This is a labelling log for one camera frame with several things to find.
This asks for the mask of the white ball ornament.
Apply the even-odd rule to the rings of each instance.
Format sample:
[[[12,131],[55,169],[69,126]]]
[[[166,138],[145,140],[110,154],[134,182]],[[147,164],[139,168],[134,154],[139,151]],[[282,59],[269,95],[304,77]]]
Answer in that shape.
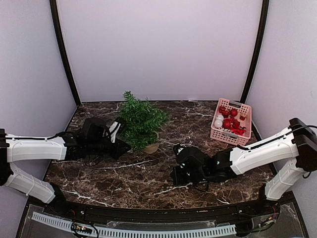
[[[223,126],[223,121],[224,121],[224,117],[223,115],[217,115],[215,117],[215,121],[214,121],[214,127],[215,128],[221,128]]]

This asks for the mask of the small green christmas tree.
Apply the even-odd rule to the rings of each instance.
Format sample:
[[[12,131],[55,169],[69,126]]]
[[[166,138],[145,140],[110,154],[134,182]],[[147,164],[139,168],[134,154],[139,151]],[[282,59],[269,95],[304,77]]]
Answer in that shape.
[[[123,94],[119,117],[126,122],[122,137],[134,152],[158,143],[159,130],[169,121],[166,112],[149,100],[140,100],[132,92]]]

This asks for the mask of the right black frame pole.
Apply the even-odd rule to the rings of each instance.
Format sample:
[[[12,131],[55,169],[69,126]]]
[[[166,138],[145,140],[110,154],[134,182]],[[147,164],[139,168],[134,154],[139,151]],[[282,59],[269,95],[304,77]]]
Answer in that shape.
[[[263,0],[255,46],[254,46],[248,74],[246,77],[245,85],[242,91],[242,95],[240,97],[240,103],[243,103],[243,104],[245,104],[247,101],[247,97],[249,95],[251,85],[254,79],[256,67],[258,64],[260,51],[262,48],[262,43],[264,38],[264,32],[265,32],[266,21],[268,16],[268,9],[269,9],[269,0]]]

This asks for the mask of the left black frame pole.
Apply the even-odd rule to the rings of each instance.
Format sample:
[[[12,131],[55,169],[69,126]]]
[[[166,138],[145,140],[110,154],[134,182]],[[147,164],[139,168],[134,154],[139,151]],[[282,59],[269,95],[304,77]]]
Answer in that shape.
[[[56,36],[56,41],[60,53],[60,57],[62,60],[63,68],[66,74],[67,82],[71,90],[72,97],[74,99],[76,107],[79,107],[81,105],[81,101],[79,98],[79,94],[75,85],[75,81],[72,75],[70,63],[68,60],[68,55],[66,52],[66,47],[62,35],[62,28],[61,23],[59,19],[59,13],[58,13],[58,7],[57,7],[57,1],[56,0],[50,0],[50,8],[51,8],[51,15],[53,20],[53,26]]]

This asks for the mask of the pink plastic basket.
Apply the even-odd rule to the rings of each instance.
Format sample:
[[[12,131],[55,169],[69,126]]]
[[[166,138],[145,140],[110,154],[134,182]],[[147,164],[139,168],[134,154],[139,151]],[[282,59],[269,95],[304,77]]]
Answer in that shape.
[[[252,107],[220,98],[211,123],[210,138],[245,146],[252,134]]]

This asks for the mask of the black frame pole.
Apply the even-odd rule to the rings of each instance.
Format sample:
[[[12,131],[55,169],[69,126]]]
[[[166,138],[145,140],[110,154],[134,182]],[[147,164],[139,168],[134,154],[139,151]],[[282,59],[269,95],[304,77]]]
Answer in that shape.
[[[269,0],[263,0],[255,46],[254,46],[248,74],[246,77],[245,85],[242,91],[242,95],[240,97],[240,103],[243,103],[243,104],[245,104],[247,101],[247,97],[249,95],[251,85],[254,79],[256,67],[258,64],[260,51],[262,48],[262,43],[264,38],[264,32],[265,32],[266,21],[268,16],[268,9],[269,9]]]
[[[56,0],[50,0],[50,8],[51,8],[51,15],[53,20],[53,26],[56,36],[56,41],[60,53],[60,57],[62,60],[63,68],[66,74],[67,82],[71,90],[72,97],[74,99],[76,107],[79,107],[81,105],[81,101],[79,98],[79,94],[75,85],[75,81],[72,75],[70,63],[68,60],[68,55],[66,52],[66,47],[62,35],[62,28],[61,23],[59,19],[59,13],[58,13],[58,7],[57,7],[57,1]]]

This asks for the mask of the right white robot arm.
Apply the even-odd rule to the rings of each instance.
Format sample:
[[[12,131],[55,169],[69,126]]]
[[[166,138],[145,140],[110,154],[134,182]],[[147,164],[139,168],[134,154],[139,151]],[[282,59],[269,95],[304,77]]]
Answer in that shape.
[[[236,146],[216,153],[203,153],[197,147],[177,144],[173,152],[178,163],[170,173],[173,184],[224,182],[254,168],[276,161],[288,161],[259,193],[253,211],[263,215],[298,179],[307,178],[317,169],[317,134],[315,125],[306,125],[293,118],[281,132],[247,146]]]

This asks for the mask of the red ball ornament cluster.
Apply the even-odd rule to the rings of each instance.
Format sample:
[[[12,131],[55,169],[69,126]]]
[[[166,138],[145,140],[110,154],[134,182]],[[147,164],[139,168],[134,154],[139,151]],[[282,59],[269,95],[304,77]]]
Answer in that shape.
[[[232,133],[237,135],[244,135],[246,132],[246,127],[242,125],[246,119],[246,114],[238,112],[238,115],[236,117],[230,116],[230,110],[227,109],[224,106],[220,106],[218,111],[219,115],[223,115],[224,121],[223,121],[223,129],[230,130]]]

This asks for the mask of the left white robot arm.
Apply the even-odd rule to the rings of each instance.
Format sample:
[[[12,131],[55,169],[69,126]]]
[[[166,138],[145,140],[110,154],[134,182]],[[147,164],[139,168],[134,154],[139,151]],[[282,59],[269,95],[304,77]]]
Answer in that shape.
[[[126,125],[117,118],[111,126],[99,118],[88,118],[81,129],[63,131],[50,137],[26,137],[0,130],[0,184],[32,196],[50,207],[59,216],[66,216],[70,206],[60,188],[44,182],[17,167],[17,161],[75,161],[87,156],[109,155],[118,159],[131,147],[116,136]]]

